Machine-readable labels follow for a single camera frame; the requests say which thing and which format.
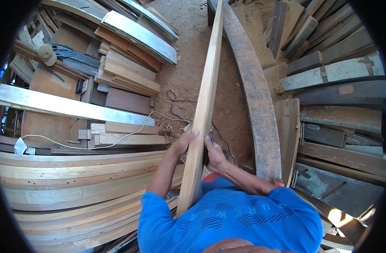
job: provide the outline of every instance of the dark wooden plank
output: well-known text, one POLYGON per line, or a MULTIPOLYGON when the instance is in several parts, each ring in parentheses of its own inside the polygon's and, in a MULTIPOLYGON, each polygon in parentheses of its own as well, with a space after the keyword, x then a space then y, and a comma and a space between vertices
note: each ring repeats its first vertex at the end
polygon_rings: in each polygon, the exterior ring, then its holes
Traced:
POLYGON ((373 175, 386 176, 386 160, 372 155, 307 142, 299 145, 298 152, 373 175))
POLYGON ((373 205, 383 192, 383 187, 296 162, 295 169, 303 171, 296 186, 353 217, 358 217, 373 205))
POLYGON ((324 58, 322 57, 322 53, 319 51, 315 51, 301 57, 298 60, 290 62, 288 64, 288 73, 287 76, 292 76, 294 74, 298 74, 313 68, 318 68, 324 65, 324 58))
POLYGON ((382 109, 386 98, 386 81, 362 81, 308 88, 293 97, 299 98, 301 105, 351 105, 382 109))
POLYGON ((110 88, 106 98, 106 107, 126 110, 135 113, 150 114, 150 98, 110 88))
POLYGON ((286 12, 287 3, 276 1, 270 41, 268 45, 268 48, 272 52, 275 59, 277 58, 277 53, 279 52, 280 48, 281 37, 283 35, 284 23, 286 20, 286 12))
POLYGON ((313 129, 313 126, 312 124, 305 125, 304 139, 338 148, 343 147, 345 132, 322 127, 317 127, 313 129))
MULTIPOLYGON (((228 3, 224 5, 224 32, 232 49, 245 99, 254 144, 256 175, 268 181, 281 179, 279 136, 269 88, 241 22, 228 3)), ((209 0, 207 7, 214 11, 216 1, 209 0)))

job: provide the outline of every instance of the curved wooden strip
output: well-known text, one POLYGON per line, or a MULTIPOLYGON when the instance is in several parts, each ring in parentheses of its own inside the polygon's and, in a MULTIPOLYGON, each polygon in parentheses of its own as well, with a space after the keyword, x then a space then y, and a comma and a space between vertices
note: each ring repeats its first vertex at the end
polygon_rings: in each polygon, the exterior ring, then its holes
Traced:
MULTIPOLYGON (((273 103, 261 64, 245 30, 229 4, 224 5, 224 31, 235 58, 243 97, 246 100, 246 112, 254 144, 256 175, 271 182, 273 179, 281 179, 280 145, 273 103)), ((215 0, 209 0, 208 6, 214 11, 217 3, 215 0)))

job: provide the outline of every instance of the black electrical cable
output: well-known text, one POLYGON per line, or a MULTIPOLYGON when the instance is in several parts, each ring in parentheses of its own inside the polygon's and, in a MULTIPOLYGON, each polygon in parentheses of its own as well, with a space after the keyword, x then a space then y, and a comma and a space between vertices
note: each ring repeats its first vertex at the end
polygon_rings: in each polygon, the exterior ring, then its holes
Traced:
MULTIPOLYGON (((176 102, 190 102, 190 103, 197 104, 197 102, 196 102, 196 101, 191 101, 191 100, 188 100, 188 99, 185 99, 185 100, 176 100, 176 94, 175 94, 173 91, 167 91, 167 92, 166 92, 166 95, 167 95, 167 97, 172 101, 172 104, 170 105, 170 113, 171 113, 172 115, 178 117, 179 119, 186 121, 185 119, 183 119, 182 117, 180 117, 179 115, 175 114, 175 113, 172 111, 172 109, 173 109, 173 104, 176 103, 176 102), (172 93, 173 96, 174 96, 175 98, 172 99, 172 98, 169 96, 169 93, 172 93)), ((216 126, 214 125, 214 122, 213 122, 212 120, 211 120, 211 124, 212 124, 212 125, 214 126, 214 128, 217 130, 218 136, 220 137, 220 139, 221 139, 223 142, 226 143, 226 146, 227 146, 227 148, 228 148, 229 155, 232 157, 232 160, 234 160, 234 165, 236 165, 235 158, 234 158, 234 156, 232 155, 231 150, 229 149, 228 142, 226 142, 226 140, 224 140, 224 139, 221 137, 220 130, 218 130, 218 128, 216 128, 216 126)))

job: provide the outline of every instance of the weathered wood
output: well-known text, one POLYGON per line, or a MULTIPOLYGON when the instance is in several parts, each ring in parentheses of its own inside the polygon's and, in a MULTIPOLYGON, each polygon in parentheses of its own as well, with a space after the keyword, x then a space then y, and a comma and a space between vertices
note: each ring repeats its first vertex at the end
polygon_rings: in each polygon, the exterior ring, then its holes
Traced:
POLYGON ((199 196, 201 174, 203 172, 204 138, 210 130, 214 101, 216 96, 218 68, 220 66, 222 26, 225 7, 218 5, 210 44, 208 46, 206 62, 204 64, 203 78, 201 80, 200 93, 197 99, 195 119, 192 130, 200 131, 199 137, 189 144, 186 166, 183 174, 180 199, 176 216, 180 216, 192 205, 199 196))
POLYGON ((307 142, 299 145, 298 152, 373 175, 386 176, 386 161, 372 155, 307 142))
POLYGON ((351 55, 356 50, 369 46, 372 43, 373 41, 367 29, 363 26, 342 41, 324 50, 322 55, 326 64, 330 64, 340 60, 343 56, 351 55))
POLYGON ((345 133, 342 131, 321 128, 312 129, 308 125, 304 127, 304 139, 312 140, 320 144, 342 148, 344 146, 345 133))
POLYGON ((289 187, 300 138, 299 100, 286 99, 277 102, 275 114, 280 141, 281 179, 289 187))
POLYGON ((335 125, 381 134, 379 110, 348 106, 302 106, 301 121, 335 125))
MULTIPOLYGON (((217 7, 215 0, 209 7, 217 7)), ((235 59, 254 146, 256 175, 266 180, 281 178, 280 146, 276 117, 268 85, 252 44, 241 23, 225 4, 224 31, 235 59)))
POLYGON ((315 51, 309 55, 301 57, 298 60, 290 62, 288 64, 288 73, 287 76, 292 76, 313 68, 318 68, 324 65, 324 58, 322 53, 315 51))
POLYGON ((270 41, 268 48, 273 54, 273 57, 277 58, 277 53, 280 49, 281 38, 283 35, 284 24, 286 20, 287 3, 282 1, 276 1, 274 8, 273 25, 271 28, 270 41))
POLYGON ((386 81, 362 81, 308 88, 294 95, 301 105, 350 105, 382 109, 386 98, 386 81))
POLYGON ((294 56, 294 54, 307 40, 308 36, 312 33, 312 31, 314 31, 317 25, 318 22, 312 16, 309 16, 307 18, 297 35, 293 38, 291 43, 284 50, 284 57, 286 59, 291 59, 294 56))
POLYGON ((356 179, 296 163, 295 169, 303 171, 296 178, 296 187, 309 192, 314 198, 322 200, 353 217, 358 217, 373 205, 383 192, 383 188, 356 179))
POLYGON ((349 59, 304 71, 280 80, 284 90, 293 90, 328 83, 382 80, 384 68, 378 55, 349 59))
POLYGON ((306 165, 318 168, 318 169, 330 171, 330 172, 336 173, 338 175, 347 176, 349 178, 360 180, 360 181, 370 183, 373 185, 384 186, 384 183, 386 181, 386 178, 382 177, 382 176, 376 176, 376 175, 366 173, 363 171, 354 170, 354 169, 342 167, 339 165, 330 164, 330 163, 323 162, 323 161, 318 161, 315 159, 297 156, 296 161, 299 163, 302 163, 302 164, 306 164, 306 165))

